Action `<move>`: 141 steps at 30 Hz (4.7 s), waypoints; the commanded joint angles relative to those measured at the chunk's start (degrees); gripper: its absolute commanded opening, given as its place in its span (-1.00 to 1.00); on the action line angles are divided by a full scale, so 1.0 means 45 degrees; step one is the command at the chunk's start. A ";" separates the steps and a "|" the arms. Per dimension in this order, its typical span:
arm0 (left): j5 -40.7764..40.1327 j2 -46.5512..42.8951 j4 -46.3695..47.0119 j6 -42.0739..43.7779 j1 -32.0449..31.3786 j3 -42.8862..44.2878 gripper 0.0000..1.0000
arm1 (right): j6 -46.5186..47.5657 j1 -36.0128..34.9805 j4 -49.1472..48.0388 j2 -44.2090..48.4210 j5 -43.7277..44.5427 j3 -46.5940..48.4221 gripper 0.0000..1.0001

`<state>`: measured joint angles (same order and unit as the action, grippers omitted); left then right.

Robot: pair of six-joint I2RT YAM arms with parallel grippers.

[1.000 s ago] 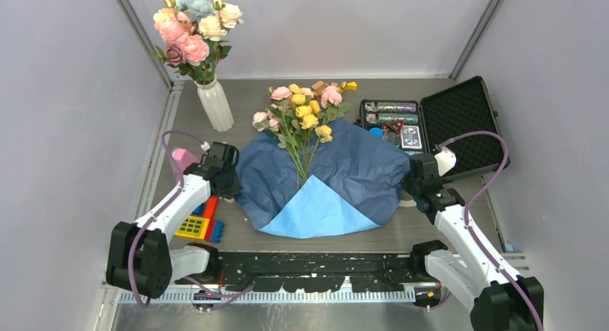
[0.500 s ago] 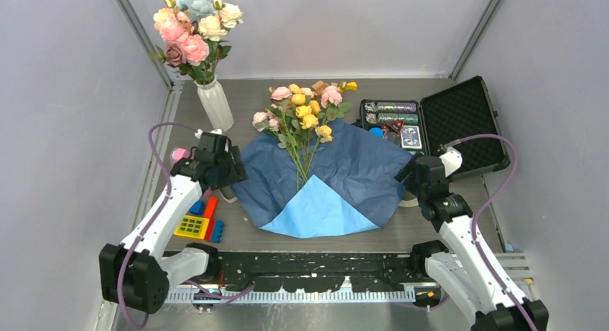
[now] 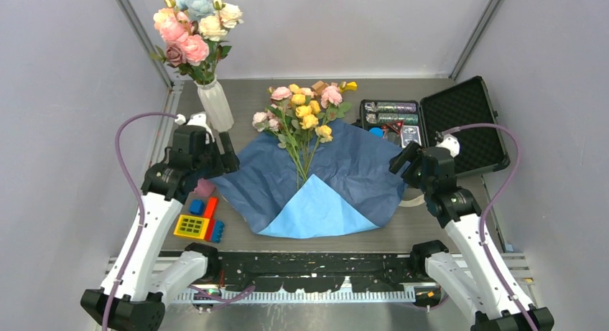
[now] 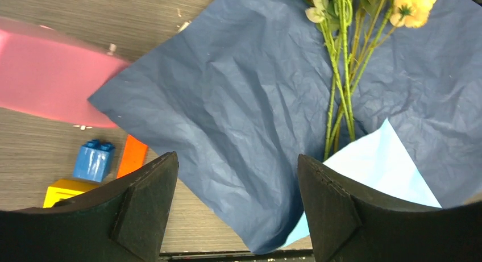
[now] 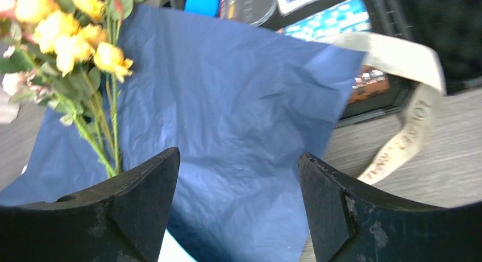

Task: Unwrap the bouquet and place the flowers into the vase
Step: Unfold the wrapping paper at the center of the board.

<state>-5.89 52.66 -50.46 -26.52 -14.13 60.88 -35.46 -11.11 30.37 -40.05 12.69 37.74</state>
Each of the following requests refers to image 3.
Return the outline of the cream satin ribbon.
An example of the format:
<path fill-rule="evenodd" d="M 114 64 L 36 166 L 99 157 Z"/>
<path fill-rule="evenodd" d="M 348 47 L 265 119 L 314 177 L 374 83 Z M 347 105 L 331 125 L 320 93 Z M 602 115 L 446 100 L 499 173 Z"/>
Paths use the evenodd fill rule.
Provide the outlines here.
<path fill-rule="evenodd" d="M 415 198 L 412 198 L 410 200 L 402 200 L 399 203 L 399 207 L 402 207 L 402 208 L 414 208 L 416 206 L 423 205 L 423 204 L 425 204 L 424 195 L 419 195 L 419 196 L 417 196 Z"/>

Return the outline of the dark blue wrapping paper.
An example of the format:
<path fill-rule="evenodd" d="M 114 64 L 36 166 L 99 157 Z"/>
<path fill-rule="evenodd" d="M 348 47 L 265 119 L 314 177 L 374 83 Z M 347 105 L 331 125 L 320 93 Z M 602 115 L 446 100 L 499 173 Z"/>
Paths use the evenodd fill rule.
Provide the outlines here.
<path fill-rule="evenodd" d="M 330 128 L 333 140 L 317 148 L 309 177 L 316 175 L 378 228 L 384 227 L 406 187 L 389 172 L 389 161 L 401 148 L 343 121 L 333 121 Z M 258 135 L 238 154 L 238 171 L 211 180 L 258 235 L 300 189 L 294 162 L 277 144 L 271 134 Z"/>

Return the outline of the light pink flower stem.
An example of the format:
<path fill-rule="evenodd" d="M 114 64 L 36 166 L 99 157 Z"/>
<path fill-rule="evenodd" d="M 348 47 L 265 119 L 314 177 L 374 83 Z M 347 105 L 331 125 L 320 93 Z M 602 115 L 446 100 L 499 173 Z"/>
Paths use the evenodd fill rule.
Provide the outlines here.
<path fill-rule="evenodd" d="M 278 140 L 277 146 L 285 149 L 295 164 L 297 174 L 302 180 L 307 179 L 301 160 L 301 144 L 296 140 L 294 134 L 289 130 L 282 120 L 270 111 L 256 112 L 252 118 L 252 126 L 258 132 L 266 132 L 275 136 Z"/>

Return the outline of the blue paper bouquet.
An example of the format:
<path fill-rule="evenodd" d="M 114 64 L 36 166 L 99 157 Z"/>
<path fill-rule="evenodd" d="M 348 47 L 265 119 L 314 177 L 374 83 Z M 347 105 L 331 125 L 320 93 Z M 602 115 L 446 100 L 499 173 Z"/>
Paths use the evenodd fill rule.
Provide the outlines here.
<path fill-rule="evenodd" d="M 344 236 L 377 228 L 333 188 L 312 175 L 259 234 L 308 239 Z"/>

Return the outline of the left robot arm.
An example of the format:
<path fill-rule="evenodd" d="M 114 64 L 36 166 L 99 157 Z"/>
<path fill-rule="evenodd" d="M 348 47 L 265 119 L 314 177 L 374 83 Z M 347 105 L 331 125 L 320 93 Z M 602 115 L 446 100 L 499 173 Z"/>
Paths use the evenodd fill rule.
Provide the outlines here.
<path fill-rule="evenodd" d="M 189 244 L 167 269 L 153 268 L 189 194 L 201 179 L 239 168 L 230 135 L 215 138 L 204 126 L 182 125 L 163 160 L 153 164 L 136 190 L 138 212 L 125 243 L 100 287 L 84 291 L 81 307 L 103 330 L 158 330 L 167 305 L 192 283 L 213 283 L 220 274 L 216 248 Z"/>

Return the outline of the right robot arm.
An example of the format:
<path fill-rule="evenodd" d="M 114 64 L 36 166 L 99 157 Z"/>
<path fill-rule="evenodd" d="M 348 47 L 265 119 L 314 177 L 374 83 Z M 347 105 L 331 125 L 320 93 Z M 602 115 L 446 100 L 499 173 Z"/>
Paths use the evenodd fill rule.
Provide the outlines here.
<path fill-rule="evenodd" d="M 466 264 L 459 267 L 441 241 L 427 241 L 412 247 L 412 276 L 436 281 L 470 320 L 471 330 L 551 330 L 552 313 L 537 307 L 520 287 L 488 235 L 475 197 L 458 185 L 459 149 L 451 136 L 428 148 L 411 142 L 390 161 L 390 172 L 422 192 L 427 210 Z"/>

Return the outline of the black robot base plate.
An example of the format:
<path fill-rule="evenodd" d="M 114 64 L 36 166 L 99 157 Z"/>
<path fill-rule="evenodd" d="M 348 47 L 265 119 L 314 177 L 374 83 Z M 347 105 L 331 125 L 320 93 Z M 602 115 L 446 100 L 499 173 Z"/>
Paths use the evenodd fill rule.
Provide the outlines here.
<path fill-rule="evenodd" d="M 220 252 L 210 274 L 196 284 L 220 284 L 232 292 L 336 292 L 349 283 L 356 293 L 398 292 L 407 284 L 432 284 L 397 253 Z"/>

